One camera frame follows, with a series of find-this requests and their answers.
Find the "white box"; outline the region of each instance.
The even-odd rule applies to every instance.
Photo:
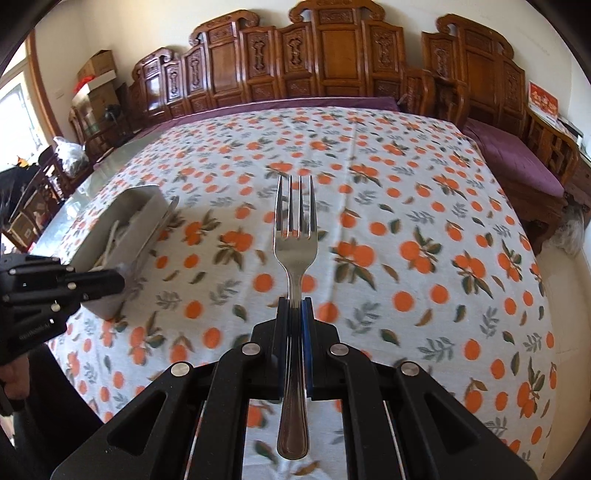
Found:
[[[156,185],[132,187],[115,198],[80,244],[70,265],[77,272],[89,271],[105,250],[113,223],[118,220],[120,225],[124,225],[139,211],[131,226],[109,254],[105,265],[105,268],[118,268],[125,278],[125,288],[120,294],[87,301],[82,306],[103,319],[115,316],[144,267],[150,249],[168,225],[177,205],[178,199],[168,203]]]

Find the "person's hand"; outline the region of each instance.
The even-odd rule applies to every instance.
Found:
[[[29,359],[23,355],[0,367],[0,380],[10,400],[24,400],[29,396]]]

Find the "metal screw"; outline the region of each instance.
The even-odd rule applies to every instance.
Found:
[[[336,356],[343,356],[349,353],[349,347],[343,345],[342,343],[336,343],[332,347],[330,347],[330,353]]]
[[[400,371],[408,377],[416,377],[421,369],[414,362],[404,362],[400,366]]]
[[[242,345],[242,353],[244,355],[257,355],[261,351],[261,346],[258,343],[245,343]]]
[[[185,362],[174,364],[173,367],[170,369],[170,373],[172,373],[175,377],[184,377],[191,371],[191,367],[189,364]]]

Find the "window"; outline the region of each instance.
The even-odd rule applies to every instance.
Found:
[[[48,145],[31,102],[27,79],[23,44],[0,79],[0,171],[16,165],[18,157],[34,162]]]

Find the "fork handle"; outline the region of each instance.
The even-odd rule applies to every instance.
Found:
[[[290,305],[287,323],[286,375],[277,452],[288,460],[308,454],[310,436],[304,393],[301,305]]]

